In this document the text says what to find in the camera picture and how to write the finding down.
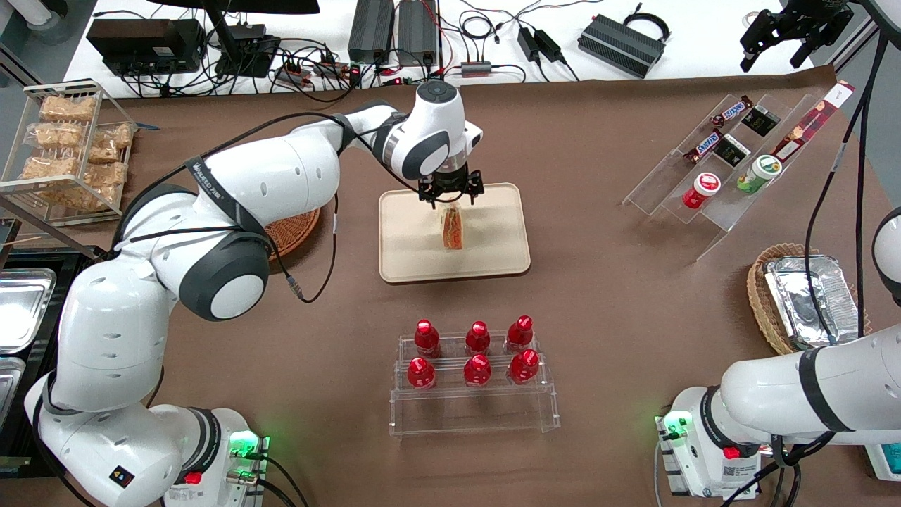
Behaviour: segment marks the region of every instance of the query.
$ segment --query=red button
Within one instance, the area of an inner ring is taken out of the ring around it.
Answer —
[[[185,484],[200,484],[200,479],[203,478],[200,472],[188,472],[185,474]]]

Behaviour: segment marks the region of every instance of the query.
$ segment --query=aluminum foil tray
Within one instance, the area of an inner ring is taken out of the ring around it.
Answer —
[[[0,428],[6,420],[10,406],[13,405],[15,388],[19,385],[25,362],[18,357],[0,357]]]
[[[814,295],[829,328],[828,334],[811,301],[804,264],[803,256],[787,256],[769,261],[763,267],[788,337],[801,350],[857,339],[857,306],[838,261],[828,255],[810,256]]]
[[[45,268],[0,272],[0,355],[32,344],[55,285],[56,273]]]

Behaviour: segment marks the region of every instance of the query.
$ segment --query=floor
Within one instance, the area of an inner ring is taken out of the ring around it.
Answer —
[[[68,20],[73,25],[74,35],[72,38],[51,48],[47,48],[31,38],[25,43],[20,55],[25,64],[46,82],[62,80],[95,2],[92,0],[69,0],[68,3]],[[844,35],[846,36],[856,24],[863,20],[862,8],[858,5],[851,7],[855,9],[856,15],[851,26],[845,30]],[[873,40],[857,58],[842,70],[839,78],[863,88],[875,52],[876,41]],[[818,51],[812,57],[814,64],[823,64],[829,53],[828,49]],[[901,97],[901,81],[892,79],[890,76],[897,76],[899,71],[901,71],[901,51],[889,46],[873,91],[867,139],[869,160],[893,206],[901,206],[901,171],[897,170],[897,150],[893,149],[893,145],[901,140],[896,134],[892,134],[891,130],[891,125],[897,122],[899,113],[901,113],[901,103],[896,100],[897,97]],[[859,97],[860,94],[855,94],[842,107],[846,115],[851,115]],[[0,88],[0,110],[5,112],[21,111],[23,106],[24,97],[14,83],[7,88]],[[9,153],[17,127],[16,117],[16,114],[5,115],[5,120],[0,122],[0,153]]]

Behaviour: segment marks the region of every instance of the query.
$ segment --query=green light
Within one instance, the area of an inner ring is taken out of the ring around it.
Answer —
[[[229,450],[233,456],[245,457],[249,453],[256,452],[259,445],[259,437],[250,431],[238,431],[229,437]]]
[[[685,435],[691,424],[691,414],[683,410],[672,411],[663,417],[663,425],[669,433]]]

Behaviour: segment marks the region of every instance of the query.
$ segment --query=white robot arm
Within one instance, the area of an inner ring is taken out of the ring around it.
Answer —
[[[41,440],[109,507],[159,498],[167,506],[240,506],[248,482],[241,472],[252,466],[242,453],[259,449],[241,415],[141,405],[160,376],[170,311],[179,301],[208,320],[250,310],[268,279],[262,227],[327,204],[344,148],[371,150],[421,189],[431,178],[428,200],[443,191],[478,193],[467,159],[480,139],[458,90],[428,82],[409,116],[370,104],[188,161],[199,195],[166,184],[148,192],[123,217],[118,256],[73,282],[57,370],[25,399]]]
[[[873,240],[880,278],[901,305],[901,208]],[[680,472],[696,496],[731,495],[760,470],[761,445],[901,442],[901,325],[839,346],[730,366],[721,385],[691,387],[663,418]],[[754,489],[739,499],[753,498]]]

